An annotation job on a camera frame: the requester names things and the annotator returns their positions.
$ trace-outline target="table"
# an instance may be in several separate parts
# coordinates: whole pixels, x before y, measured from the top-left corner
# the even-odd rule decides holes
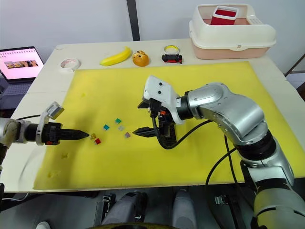
[[[161,55],[164,53],[164,46],[168,44],[179,46],[180,54],[183,56],[183,64],[249,61],[301,146],[305,149],[305,103],[267,55],[255,59],[200,60],[196,58],[193,52],[190,39],[58,45],[20,102],[12,118],[41,114],[53,101],[62,104],[74,75],[74,73],[66,73],[60,70],[60,62],[66,58],[79,59],[81,61],[80,69],[138,67],[133,64],[131,58],[109,67],[99,65],[103,58],[119,53],[124,49],[124,46],[128,46],[133,52],[144,50],[150,57],[149,66],[163,66],[166,63],[161,60]],[[29,120],[38,123],[39,118]],[[13,144],[2,164],[3,171],[0,182],[5,184],[5,192],[54,191],[32,189],[44,153],[45,146],[37,146],[33,142]]]

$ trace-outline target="tape roll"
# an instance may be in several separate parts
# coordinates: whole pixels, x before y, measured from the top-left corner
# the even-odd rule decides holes
[[[164,47],[164,52],[166,52],[167,54],[178,54],[179,53],[179,48],[176,45],[166,45]]]
[[[78,69],[80,65],[81,62],[76,58],[68,58],[60,63],[61,69],[70,73]]]

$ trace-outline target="laptop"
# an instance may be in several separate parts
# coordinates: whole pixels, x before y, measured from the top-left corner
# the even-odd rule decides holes
[[[26,94],[42,67],[33,46],[0,50],[0,73],[9,84],[1,96]]]

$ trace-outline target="banana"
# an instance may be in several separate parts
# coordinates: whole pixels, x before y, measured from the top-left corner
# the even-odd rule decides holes
[[[126,60],[131,55],[131,53],[132,53],[131,49],[129,47],[125,46],[125,49],[124,49],[123,52],[121,52],[117,55],[114,55],[114,56],[103,59],[100,62],[100,65],[110,66],[110,65],[113,65],[113,64],[116,64],[116,63],[120,63],[120,62]]]

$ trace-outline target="laptop screen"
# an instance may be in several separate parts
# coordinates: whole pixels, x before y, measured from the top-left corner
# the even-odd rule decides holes
[[[42,67],[34,47],[0,50],[0,71],[8,82],[33,80]]]

